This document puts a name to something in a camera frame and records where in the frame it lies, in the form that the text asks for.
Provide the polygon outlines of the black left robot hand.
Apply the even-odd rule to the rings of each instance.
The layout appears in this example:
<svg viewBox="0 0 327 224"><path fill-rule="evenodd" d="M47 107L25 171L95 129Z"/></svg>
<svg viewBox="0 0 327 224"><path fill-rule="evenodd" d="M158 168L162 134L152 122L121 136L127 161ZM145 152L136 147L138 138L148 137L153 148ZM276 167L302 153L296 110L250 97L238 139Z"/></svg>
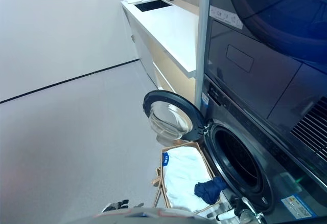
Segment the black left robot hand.
<svg viewBox="0 0 327 224"><path fill-rule="evenodd" d="M135 206L130 206L129 205L129 200L124 199L115 203L108 203L106 207L102 210L101 213L105 213L108 211L114 211L114 210L120 210L120 209L129 209L129 208L140 208L143 207L144 203L139 203L138 205Z"/></svg>

